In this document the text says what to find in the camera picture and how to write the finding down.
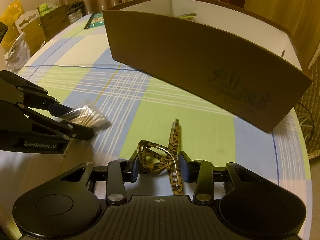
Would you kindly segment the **leopard print hair clip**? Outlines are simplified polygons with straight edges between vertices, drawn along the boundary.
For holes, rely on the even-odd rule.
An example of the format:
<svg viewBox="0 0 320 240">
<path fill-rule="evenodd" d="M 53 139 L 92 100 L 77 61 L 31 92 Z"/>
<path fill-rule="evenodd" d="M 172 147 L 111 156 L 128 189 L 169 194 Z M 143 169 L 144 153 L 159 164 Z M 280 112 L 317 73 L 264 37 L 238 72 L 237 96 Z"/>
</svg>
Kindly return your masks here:
<svg viewBox="0 0 320 240">
<path fill-rule="evenodd" d="M 179 139 L 180 122 L 176 119 L 172 123 L 168 146 L 147 140 L 141 140 L 137 146 L 140 173 L 161 173 L 166 170 L 174 195 L 183 194 L 181 168 L 178 162 Z"/>
</svg>

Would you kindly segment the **cotton swab bag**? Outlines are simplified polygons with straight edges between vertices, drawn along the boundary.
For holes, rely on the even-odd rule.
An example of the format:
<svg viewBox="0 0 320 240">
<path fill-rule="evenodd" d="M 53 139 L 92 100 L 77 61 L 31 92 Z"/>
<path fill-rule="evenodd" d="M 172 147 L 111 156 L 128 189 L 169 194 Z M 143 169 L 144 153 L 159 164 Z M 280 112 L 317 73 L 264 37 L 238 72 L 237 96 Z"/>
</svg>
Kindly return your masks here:
<svg viewBox="0 0 320 240">
<path fill-rule="evenodd" d="M 91 102 L 84 102 L 71 109 L 60 116 L 60 119 L 93 129 L 107 129 L 112 125 L 107 117 Z"/>
</svg>

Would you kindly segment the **dark green card package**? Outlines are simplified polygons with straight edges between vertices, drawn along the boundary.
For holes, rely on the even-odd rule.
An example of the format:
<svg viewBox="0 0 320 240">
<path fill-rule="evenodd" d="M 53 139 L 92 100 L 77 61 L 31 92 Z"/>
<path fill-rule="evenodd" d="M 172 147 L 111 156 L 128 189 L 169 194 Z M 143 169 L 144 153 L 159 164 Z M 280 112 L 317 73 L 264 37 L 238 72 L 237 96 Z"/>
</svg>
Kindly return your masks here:
<svg viewBox="0 0 320 240">
<path fill-rule="evenodd" d="M 195 16 L 197 16 L 197 13 L 188 13 L 180 15 L 178 18 L 184 19 L 184 20 L 192 20 Z"/>
</svg>

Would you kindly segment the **cardboard boxes on floor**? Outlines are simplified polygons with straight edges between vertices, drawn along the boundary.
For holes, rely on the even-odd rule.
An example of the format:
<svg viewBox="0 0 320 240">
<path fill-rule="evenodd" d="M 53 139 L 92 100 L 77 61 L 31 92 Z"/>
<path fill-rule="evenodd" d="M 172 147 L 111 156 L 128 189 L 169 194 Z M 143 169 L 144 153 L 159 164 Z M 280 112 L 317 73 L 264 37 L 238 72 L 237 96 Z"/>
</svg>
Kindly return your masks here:
<svg viewBox="0 0 320 240">
<path fill-rule="evenodd" d="M 25 33 L 30 54 L 34 55 L 42 45 L 76 22 L 85 14 L 84 2 L 59 5 L 55 0 L 39 5 L 37 9 L 24 11 L 16 0 L 1 15 L 1 22 L 8 31 L 1 42 L 1 69 L 5 68 L 5 54 L 21 33 Z"/>
</svg>

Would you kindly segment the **checkered tablecloth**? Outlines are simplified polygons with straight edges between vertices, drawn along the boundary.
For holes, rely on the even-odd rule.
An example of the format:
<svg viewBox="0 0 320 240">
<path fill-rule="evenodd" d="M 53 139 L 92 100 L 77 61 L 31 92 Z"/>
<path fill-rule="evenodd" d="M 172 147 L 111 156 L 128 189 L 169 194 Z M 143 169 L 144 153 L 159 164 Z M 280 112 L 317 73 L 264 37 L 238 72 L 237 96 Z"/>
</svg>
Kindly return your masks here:
<svg viewBox="0 0 320 240">
<path fill-rule="evenodd" d="M 103 166 L 128 158 L 140 140 L 167 145 L 180 121 L 181 148 L 215 166 L 236 162 L 292 191 L 306 204 L 299 233 L 309 239 L 312 186 L 298 118 L 291 111 L 271 132 L 177 87 L 112 60 L 105 28 L 86 29 L 83 17 L 55 36 L 20 70 L 61 103 L 93 102 L 110 121 L 91 141 L 72 141 L 63 155 L 1 152 L 1 229 L 20 238 L 12 218 L 15 200 L 63 172 L 91 161 Z"/>
</svg>

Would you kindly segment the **brown cardboard box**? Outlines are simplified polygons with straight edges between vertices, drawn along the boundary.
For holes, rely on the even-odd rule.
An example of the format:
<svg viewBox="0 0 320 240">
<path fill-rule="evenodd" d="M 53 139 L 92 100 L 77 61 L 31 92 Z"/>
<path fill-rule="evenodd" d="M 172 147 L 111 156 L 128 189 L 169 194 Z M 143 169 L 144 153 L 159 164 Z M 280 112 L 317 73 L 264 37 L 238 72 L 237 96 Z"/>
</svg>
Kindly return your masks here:
<svg viewBox="0 0 320 240">
<path fill-rule="evenodd" d="M 197 13 L 192 20 L 180 15 Z M 134 0 L 104 10 L 115 61 L 269 132 L 312 82 L 290 33 L 215 0 Z"/>
</svg>

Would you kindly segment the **quilted chair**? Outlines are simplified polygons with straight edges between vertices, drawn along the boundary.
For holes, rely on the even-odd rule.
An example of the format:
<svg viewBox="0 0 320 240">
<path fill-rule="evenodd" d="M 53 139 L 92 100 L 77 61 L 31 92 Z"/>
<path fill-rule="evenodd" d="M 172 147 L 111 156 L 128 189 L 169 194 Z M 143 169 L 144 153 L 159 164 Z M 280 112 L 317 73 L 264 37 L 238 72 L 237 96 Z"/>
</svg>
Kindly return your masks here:
<svg viewBox="0 0 320 240">
<path fill-rule="evenodd" d="M 319 59 L 310 68 L 312 83 L 295 106 L 308 158 L 319 157 Z"/>
</svg>

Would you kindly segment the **wooden door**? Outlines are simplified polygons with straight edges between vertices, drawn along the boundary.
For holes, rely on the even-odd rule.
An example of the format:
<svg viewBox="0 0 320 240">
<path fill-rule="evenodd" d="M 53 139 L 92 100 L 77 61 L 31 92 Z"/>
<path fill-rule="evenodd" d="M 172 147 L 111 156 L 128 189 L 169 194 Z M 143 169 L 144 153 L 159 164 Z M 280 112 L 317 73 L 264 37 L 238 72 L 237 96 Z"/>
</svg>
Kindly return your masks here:
<svg viewBox="0 0 320 240">
<path fill-rule="evenodd" d="M 286 28 L 308 66 L 319 45 L 319 0 L 246 0 L 245 9 Z"/>
</svg>

